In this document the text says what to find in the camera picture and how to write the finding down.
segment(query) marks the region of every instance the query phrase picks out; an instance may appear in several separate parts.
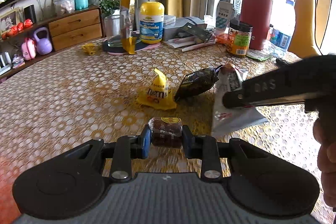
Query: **gray ribbed surface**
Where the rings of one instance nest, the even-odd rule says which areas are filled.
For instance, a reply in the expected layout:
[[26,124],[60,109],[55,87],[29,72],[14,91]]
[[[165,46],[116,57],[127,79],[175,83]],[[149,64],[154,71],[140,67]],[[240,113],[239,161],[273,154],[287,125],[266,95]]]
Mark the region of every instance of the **gray ribbed surface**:
[[15,224],[307,224],[307,215],[294,220],[269,220],[236,206],[219,184],[202,182],[195,173],[139,173],[126,184],[115,184],[105,199],[81,216],[41,220],[22,215]]

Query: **table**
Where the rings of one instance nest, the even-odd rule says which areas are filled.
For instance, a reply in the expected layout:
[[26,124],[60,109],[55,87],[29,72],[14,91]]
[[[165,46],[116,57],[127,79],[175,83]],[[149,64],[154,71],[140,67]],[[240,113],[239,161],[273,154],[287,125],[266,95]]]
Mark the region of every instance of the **table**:
[[[298,58],[288,53],[286,60]],[[181,117],[194,133],[209,134],[213,90],[194,100],[181,100],[176,110],[169,111],[141,106],[135,100],[154,78],[155,67],[177,89],[184,75],[226,63],[248,68],[248,77],[277,68],[271,60],[229,56],[222,45],[184,53],[161,46],[122,56],[105,52],[87,56],[75,46],[12,76],[1,84],[0,223],[10,223],[19,215],[11,186],[20,173],[91,138],[111,142],[122,135],[139,134],[152,117]],[[305,114],[302,105],[258,109],[269,122],[233,132],[221,141],[239,137],[308,170],[319,180],[319,144],[312,135],[316,113]],[[186,160],[178,149],[151,147],[148,159],[133,160],[132,165],[134,172],[199,172],[201,161]],[[222,169],[229,175],[225,160]],[[320,222],[332,223],[332,210],[323,202],[322,192],[312,214]]]

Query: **metal screw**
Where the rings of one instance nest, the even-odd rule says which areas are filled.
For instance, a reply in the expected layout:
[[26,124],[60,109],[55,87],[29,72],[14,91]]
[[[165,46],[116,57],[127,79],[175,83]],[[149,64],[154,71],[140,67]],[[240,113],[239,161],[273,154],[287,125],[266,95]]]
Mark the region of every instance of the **metal screw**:
[[204,172],[204,176],[208,179],[217,179],[221,176],[221,173],[216,170],[207,170]]
[[125,179],[128,177],[128,173],[125,171],[114,171],[112,173],[112,178],[114,179]]

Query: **purple kettlebell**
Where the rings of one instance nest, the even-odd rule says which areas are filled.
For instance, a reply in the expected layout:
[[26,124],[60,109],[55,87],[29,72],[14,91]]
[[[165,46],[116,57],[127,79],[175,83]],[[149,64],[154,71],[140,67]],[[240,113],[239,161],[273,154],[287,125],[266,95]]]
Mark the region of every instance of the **purple kettlebell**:
[[[46,31],[46,33],[47,33],[46,38],[39,39],[37,37],[37,33],[41,32],[41,31]],[[36,40],[36,50],[40,55],[48,54],[53,50],[53,45],[50,42],[49,31],[48,31],[47,27],[38,28],[37,30],[35,30],[33,36]]]

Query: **kettlebell handle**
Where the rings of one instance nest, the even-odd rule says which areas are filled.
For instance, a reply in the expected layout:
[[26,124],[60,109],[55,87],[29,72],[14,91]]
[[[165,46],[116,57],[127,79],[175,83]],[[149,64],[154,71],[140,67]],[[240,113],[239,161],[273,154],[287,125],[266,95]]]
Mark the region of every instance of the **kettlebell handle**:
[[42,31],[46,31],[47,32],[47,38],[49,39],[49,30],[47,27],[41,27],[41,28],[38,28],[37,30],[34,31],[34,38],[36,40],[36,42],[38,42],[40,39],[37,37],[37,34],[39,32],[42,32]]

